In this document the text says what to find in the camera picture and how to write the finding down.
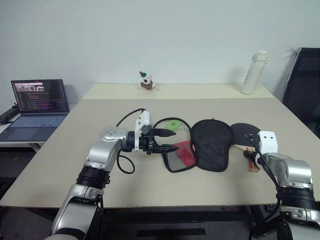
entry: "gray floor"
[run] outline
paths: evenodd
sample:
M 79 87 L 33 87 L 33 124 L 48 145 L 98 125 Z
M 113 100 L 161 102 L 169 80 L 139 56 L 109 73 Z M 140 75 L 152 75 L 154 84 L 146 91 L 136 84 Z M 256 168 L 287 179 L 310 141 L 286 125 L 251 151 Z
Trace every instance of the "gray floor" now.
M 0 152 L 0 176 L 17 177 L 34 153 Z M 8 208 L 1 217 L 0 232 L 4 240 L 43 240 L 51 231 L 52 222 L 23 208 Z M 205 229 L 205 235 L 174 237 L 137 237 L 137 231 L 163 229 Z M 205 222 L 176 224 L 108 224 L 108 240 L 246 240 L 252 225 L 245 222 Z M 275 240 L 275 233 L 263 238 Z

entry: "laptop screen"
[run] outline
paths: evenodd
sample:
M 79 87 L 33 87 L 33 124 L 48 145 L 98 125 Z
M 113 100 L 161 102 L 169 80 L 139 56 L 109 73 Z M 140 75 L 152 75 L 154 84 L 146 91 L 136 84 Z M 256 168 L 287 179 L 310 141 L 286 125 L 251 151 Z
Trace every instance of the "laptop screen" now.
M 20 113 L 68 113 L 69 106 L 62 79 L 11 81 Z

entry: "beige table surface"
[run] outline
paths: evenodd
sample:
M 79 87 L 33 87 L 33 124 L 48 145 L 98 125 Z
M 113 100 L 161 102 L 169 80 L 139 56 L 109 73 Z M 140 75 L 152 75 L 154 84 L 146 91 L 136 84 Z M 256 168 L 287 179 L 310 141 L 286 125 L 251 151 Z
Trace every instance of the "beige table surface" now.
M 2 206 L 59 208 L 75 183 L 101 129 L 114 126 L 126 113 L 147 108 L 154 121 L 185 119 L 191 126 L 203 119 L 249 123 L 274 131 L 278 152 L 309 163 L 314 196 L 320 200 L 320 140 L 274 97 L 218 99 L 83 99 L 51 135 L 0 201 Z M 121 127 L 134 129 L 137 115 Z M 135 173 L 115 164 L 103 196 L 106 208 L 221 206 L 271 204 L 276 191 L 264 171 L 248 171 L 241 150 L 231 147 L 224 172 L 194 167 L 170 173 L 158 154 L 131 152 Z

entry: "white wall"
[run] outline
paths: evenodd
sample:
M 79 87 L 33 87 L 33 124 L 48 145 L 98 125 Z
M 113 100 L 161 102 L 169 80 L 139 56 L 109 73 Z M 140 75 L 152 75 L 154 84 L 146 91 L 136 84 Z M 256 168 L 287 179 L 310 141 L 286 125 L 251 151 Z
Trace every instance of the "white wall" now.
M 62 78 L 76 103 L 93 83 L 261 81 L 282 98 L 293 49 L 320 47 L 319 0 L 0 0 L 0 112 L 11 80 Z

